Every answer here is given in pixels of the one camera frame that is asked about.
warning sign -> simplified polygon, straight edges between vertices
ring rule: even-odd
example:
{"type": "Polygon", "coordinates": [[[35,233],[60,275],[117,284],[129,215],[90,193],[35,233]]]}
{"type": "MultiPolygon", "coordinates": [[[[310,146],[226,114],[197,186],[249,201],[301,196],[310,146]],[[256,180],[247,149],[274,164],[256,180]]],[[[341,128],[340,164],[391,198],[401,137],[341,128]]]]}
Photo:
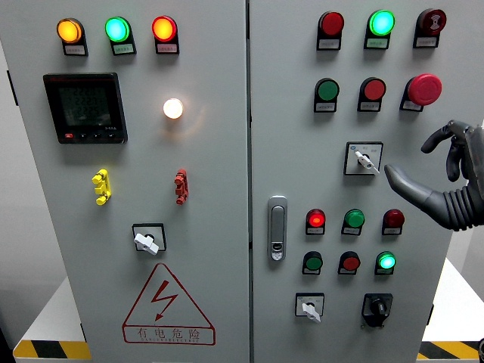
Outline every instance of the warning sign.
{"type": "Polygon", "coordinates": [[[127,343],[215,345],[215,328],[164,263],[151,272],[123,323],[127,343]]]}

white indicator light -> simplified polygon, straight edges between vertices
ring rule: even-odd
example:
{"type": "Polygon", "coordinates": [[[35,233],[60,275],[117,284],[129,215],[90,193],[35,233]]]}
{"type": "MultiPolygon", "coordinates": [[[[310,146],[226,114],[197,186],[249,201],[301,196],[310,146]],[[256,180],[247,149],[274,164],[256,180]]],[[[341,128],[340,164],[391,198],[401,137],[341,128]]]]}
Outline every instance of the white indicator light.
{"type": "Polygon", "coordinates": [[[170,98],[163,105],[163,112],[170,119],[178,119],[183,113],[183,103],[177,98],[170,98]]]}

orange indicator light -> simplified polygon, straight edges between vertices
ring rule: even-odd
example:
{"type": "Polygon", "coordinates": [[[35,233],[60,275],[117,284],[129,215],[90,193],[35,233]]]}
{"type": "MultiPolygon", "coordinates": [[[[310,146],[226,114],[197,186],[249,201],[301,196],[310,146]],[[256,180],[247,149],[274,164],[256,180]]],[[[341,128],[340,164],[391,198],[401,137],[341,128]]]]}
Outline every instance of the orange indicator light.
{"type": "Polygon", "coordinates": [[[76,20],[63,19],[57,24],[57,34],[66,43],[77,43],[82,38],[82,29],[76,20]]]}
{"type": "Polygon", "coordinates": [[[153,34],[160,42],[169,42],[176,36],[176,23],[171,17],[163,15],[153,20],[153,34]]]}

digital power meter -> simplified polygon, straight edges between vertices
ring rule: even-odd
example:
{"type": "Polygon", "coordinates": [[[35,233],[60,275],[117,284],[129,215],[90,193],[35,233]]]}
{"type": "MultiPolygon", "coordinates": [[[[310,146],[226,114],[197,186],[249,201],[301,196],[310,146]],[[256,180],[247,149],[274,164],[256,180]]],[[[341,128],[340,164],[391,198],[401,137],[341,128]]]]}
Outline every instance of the digital power meter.
{"type": "Polygon", "coordinates": [[[122,144],[128,140],[116,73],[44,75],[61,144],[122,144]]]}

black robotic arm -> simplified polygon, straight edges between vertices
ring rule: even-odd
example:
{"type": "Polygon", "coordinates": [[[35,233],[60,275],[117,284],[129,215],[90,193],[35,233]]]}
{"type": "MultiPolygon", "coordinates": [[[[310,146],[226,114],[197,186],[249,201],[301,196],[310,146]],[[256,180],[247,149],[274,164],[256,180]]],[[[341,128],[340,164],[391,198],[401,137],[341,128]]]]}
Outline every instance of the black robotic arm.
{"type": "Polygon", "coordinates": [[[467,186],[441,193],[410,179],[399,166],[385,165],[390,187],[408,202],[420,208],[442,227],[454,231],[484,225],[484,129],[460,121],[449,121],[434,132],[421,150],[431,153],[437,145],[451,138],[447,156],[447,176],[455,182],[459,176],[467,186]]]}

